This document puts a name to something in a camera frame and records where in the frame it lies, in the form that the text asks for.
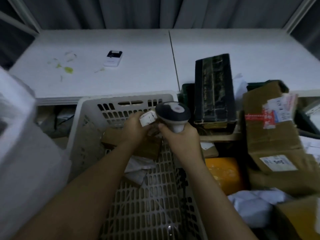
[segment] black box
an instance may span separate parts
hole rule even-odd
[[[237,122],[229,54],[195,62],[194,123],[232,133]]]

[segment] plastic basket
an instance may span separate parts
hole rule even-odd
[[[107,127],[122,127],[131,113],[148,111],[156,104],[177,101],[174,91],[96,96],[80,99],[67,150],[72,168],[70,178],[101,159],[106,153],[100,143]],[[207,239],[185,171],[166,141],[137,189],[121,182],[100,230],[100,239]]]

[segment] hand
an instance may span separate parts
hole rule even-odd
[[[202,159],[200,137],[196,128],[186,123],[182,132],[174,133],[164,124],[159,124],[158,126],[184,169],[192,166],[195,161]]]
[[[125,121],[122,130],[122,142],[129,143],[134,148],[140,145],[148,130],[151,128],[150,125],[142,127],[139,120],[141,115],[143,115],[141,111],[131,114]]]

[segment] tabletop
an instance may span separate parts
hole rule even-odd
[[[171,29],[179,88],[194,83],[195,61],[230,54],[233,77],[282,80],[301,97],[320,96],[320,62],[281,29]]]
[[[110,50],[118,67],[104,67]],[[179,91],[167,29],[47,30],[9,73],[34,90],[39,104],[72,104],[82,96]]]

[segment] person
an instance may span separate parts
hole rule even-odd
[[[150,129],[141,126],[141,115],[132,114],[121,143],[71,181],[13,239],[97,239],[126,165]],[[208,239],[257,239],[204,164],[197,130],[189,123],[177,134],[158,126],[188,175]]]

